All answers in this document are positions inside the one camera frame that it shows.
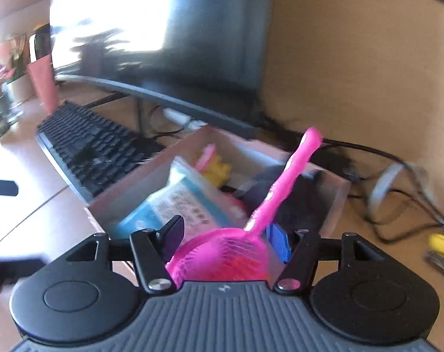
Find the black plush toy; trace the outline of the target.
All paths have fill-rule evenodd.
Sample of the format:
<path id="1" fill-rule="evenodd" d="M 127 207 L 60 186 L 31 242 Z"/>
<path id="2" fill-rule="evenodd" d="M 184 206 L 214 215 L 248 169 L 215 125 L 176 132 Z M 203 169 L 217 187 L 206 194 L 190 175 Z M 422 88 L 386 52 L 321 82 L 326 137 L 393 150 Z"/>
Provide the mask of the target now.
<path id="1" fill-rule="evenodd" d="M 282 170 L 282 165 L 267 168 L 254 177 L 249 187 L 244 187 L 238 193 L 248 214 L 262 203 Z M 301 229 L 319 232 L 329 211 L 328 203 L 319 191 L 323 177 L 322 171 L 298 176 L 292 192 L 279 207 L 273 224 L 280 226 L 286 233 Z"/>

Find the light blue snack packet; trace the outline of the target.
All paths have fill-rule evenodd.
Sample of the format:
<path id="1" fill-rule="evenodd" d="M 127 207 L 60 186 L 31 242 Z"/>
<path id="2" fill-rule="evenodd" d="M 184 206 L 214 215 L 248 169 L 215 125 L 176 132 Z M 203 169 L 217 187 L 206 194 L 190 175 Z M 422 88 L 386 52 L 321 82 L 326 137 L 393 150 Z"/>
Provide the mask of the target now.
<path id="1" fill-rule="evenodd" d="M 212 186 L 184 158 L 175 157 L 167 183 L 150 194 L 111 231 L 112 238 L 128 238 L 134 231 L 158 231 L 175 216 L 185 222 L 182 244 L 218 228 L 243 228 L 247 214 L 229 195 Z"/>

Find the pink plastic basket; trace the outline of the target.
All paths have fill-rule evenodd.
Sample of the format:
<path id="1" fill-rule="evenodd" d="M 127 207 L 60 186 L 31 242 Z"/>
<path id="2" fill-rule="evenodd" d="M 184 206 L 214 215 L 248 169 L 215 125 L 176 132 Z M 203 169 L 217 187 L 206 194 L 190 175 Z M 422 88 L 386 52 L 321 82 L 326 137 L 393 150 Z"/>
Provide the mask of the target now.
<path id="1" fill-rule="evenodd" d="M 310 127 L 290 156 L 278 179 L 243 228 L 218 228 L 180 246 L 166 265 L 180 287 L 185 281 L 267 280 L 269 255 L 262 233 L 273 223 L 281 204 L 292 192 L 298 176 L 319 149 L 322 136 Z"/>

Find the pink cardboard box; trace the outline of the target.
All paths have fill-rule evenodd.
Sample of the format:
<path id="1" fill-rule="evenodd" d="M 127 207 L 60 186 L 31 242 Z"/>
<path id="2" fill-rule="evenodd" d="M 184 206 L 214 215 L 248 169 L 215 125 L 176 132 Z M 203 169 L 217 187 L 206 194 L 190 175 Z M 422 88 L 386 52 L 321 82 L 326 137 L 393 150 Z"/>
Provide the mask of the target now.
<path id="1" fill-rule="evenodd" d="M 173 159 L 183 157 L 192 163 L 208 144 L 215 144 L 232 173 L 251 178 L 265 168 L 286 161 L 288 153 L 262 141 L 246 140 L 210 126 L 187 133 L 180 140 L 164 141 L 165 148 L 145 161 L 118 183 L 98 195 L 86 211 L 97 231 L 109 232 L 153 192 L 164 187 Z"/>

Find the yellow duck toy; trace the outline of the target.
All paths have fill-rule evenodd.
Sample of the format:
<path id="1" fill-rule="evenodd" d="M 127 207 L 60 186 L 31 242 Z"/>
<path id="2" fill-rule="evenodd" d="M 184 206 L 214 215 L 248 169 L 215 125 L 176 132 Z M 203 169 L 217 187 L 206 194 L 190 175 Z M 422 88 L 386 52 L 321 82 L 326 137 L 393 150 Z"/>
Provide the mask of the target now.
<path id="1" fill-rule="evenodd" d="M 232 173 L 232 166 L 222 162 L 220 155 L 216 154 L 207 162 L 202 176 L 214 187 L 220 188 L 229 181 Z"/>

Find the black mechanical keyboard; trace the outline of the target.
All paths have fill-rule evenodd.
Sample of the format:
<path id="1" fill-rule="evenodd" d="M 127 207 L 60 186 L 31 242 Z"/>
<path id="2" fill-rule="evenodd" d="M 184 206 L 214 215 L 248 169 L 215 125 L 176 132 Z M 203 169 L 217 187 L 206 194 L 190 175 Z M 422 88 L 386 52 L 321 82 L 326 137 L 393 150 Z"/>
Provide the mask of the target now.
<path id="1" fill-rule="evenodd" d="M 87 204 L 164 147 L 85 106 L 64 102 L 37 127 L 37 139 Z"/>

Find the white power strip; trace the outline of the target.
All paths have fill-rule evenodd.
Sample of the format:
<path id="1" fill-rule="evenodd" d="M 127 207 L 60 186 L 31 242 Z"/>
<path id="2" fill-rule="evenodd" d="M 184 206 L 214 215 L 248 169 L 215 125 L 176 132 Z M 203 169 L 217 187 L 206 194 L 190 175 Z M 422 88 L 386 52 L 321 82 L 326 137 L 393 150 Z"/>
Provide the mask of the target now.
<path id="1" fill-rule="evenodd" d="M 190 130 L 190 131 L 198 130 L 199 128 L 207 125 L 207 123 L 204 121 L 194 119 L 187 114 L 180 113 L 179 111 L 175 111 L 170 108 L 164 108 L 163 115 L 170 122 L 173 122 L 179 126 L 182 126 L 186 130 Z"/>

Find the yellow toy corn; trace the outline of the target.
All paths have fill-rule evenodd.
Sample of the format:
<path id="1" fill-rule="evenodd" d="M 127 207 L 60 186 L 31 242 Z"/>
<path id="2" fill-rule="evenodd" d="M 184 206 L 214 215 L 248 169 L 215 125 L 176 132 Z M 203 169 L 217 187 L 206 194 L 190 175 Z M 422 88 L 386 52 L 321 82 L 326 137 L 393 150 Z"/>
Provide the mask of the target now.
<path id="1" fill-rule="evenodd" d="M 429 248 L 444 256 L 444 235 L 440 233 L 433 233 L 428 238 Z"/>

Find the pink container at left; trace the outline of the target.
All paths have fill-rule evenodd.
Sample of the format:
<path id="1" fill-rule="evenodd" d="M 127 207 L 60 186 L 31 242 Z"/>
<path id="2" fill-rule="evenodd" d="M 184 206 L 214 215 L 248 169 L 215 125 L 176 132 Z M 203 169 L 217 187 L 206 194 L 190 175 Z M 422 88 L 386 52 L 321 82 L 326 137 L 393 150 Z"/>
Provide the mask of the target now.
<path id="1" fill-rule="evenodd" d="M 27 65 L 29 77 L 36 96 L 44 106 L 47 115 L 53 114 L 60 105 L 58 87 L 55 86 L 52 57 L 50 54 Z"/>

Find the large black curved monitor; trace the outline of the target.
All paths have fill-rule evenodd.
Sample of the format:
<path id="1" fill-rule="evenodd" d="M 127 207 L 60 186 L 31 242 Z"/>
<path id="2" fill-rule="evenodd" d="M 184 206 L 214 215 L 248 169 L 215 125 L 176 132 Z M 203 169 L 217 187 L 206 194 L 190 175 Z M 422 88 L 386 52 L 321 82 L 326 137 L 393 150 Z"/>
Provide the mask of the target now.
<path id="1" fill-rule="evenodd" d="M 253 138 L 272 0 L 51 0 L 55 78 Z"/>

